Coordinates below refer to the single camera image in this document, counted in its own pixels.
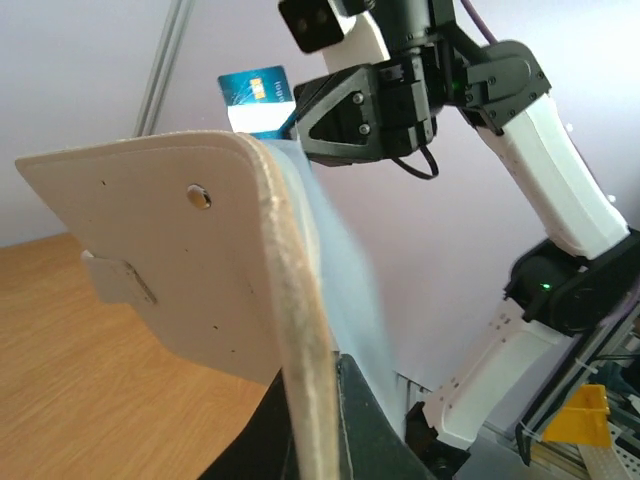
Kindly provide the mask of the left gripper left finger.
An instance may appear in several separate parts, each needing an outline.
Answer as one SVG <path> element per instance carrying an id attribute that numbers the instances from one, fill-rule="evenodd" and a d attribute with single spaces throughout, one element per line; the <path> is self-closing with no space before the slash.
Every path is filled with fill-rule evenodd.
<path id="1" fill-rule="evenodd" d="M 244 429 L 203 471 L 202 480 L 299 479 L 282 373 L 278 372 Z"/>

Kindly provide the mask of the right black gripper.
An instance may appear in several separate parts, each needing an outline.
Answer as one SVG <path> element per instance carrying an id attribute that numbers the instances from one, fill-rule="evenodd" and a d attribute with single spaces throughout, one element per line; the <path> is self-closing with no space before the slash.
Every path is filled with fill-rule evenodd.
<path id="1" fill-rule="evenodd" d="M 406 157 L 428 146 L 449 101 L 434 43 L 298 84 L 294 98 L 302 149 L 330 167 Z"/>

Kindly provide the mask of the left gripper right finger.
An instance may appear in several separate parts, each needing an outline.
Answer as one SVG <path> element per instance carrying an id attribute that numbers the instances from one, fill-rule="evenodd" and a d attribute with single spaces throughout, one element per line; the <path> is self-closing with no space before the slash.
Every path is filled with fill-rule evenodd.
<path id="1" fill-rule="evenodd" d="M 335 358 L 339 474 L 348 479 L 432 479 L 382 412 L 355 360 Z"/>

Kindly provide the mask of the beige card holder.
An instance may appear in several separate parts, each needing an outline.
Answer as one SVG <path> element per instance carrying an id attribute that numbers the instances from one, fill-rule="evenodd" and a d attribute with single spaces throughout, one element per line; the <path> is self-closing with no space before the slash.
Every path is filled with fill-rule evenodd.
<path id="1" fill-rule="evenodd" d="M 99 298 L 160 343 L 261 383 L 282 373 L 299 479 L 339 479 L 335 358 L 404 441 L 374 273 L 300 144 L 196 131 L 23 157 Z"/>

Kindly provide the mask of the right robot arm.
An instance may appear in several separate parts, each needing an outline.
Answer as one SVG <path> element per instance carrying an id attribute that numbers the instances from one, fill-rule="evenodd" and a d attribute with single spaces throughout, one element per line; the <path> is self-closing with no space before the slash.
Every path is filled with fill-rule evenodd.
<path id="1" fill-rule="evenodd" d="M 593 330 L 639 276 L 639 234 L 610 203 L 573 144 L 532 51 L 475 43 L 450 1 L 282 1 L 299 49 L 323 77 L 298 85 L 303 149 L 330 167 L 420 153 L 437 115 L 458 110 L 496 154 L 547 237 L 514 264 L 491 330 L 423 412 L 441 444 L 466 450 L 492 409 L 557 340 Z"/>

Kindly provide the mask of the blue credit card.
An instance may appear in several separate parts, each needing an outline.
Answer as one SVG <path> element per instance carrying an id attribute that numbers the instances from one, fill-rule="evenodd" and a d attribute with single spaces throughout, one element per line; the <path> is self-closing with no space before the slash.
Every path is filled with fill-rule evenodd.
<path id="1" fill-rule="evenodd" d="M 224 74 L 218 85 L 233 132 L 258 139 L 293 138 L 296 102 L 283 66 Z"/>

